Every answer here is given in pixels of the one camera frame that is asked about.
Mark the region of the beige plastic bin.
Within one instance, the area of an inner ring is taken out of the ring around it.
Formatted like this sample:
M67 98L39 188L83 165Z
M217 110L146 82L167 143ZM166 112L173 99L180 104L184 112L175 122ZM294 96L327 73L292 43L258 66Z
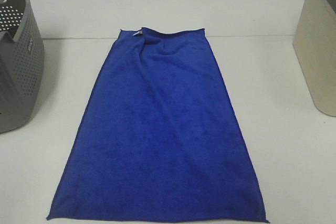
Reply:
M304 0L293 47L315 107L335 116L335 0Z

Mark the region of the grey perforated plastic basket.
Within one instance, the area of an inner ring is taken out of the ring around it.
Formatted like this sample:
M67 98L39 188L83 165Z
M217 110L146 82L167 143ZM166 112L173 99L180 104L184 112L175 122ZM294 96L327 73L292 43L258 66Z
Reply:
M1 132L31 118L44 70L44 44L30 0L1 0Z

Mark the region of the blue microfibre towel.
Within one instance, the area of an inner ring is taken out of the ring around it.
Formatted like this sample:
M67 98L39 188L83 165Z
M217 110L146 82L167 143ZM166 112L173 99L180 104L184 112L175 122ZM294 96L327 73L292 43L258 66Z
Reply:
M52 200L56 218L267 221L204 29L119 33Z

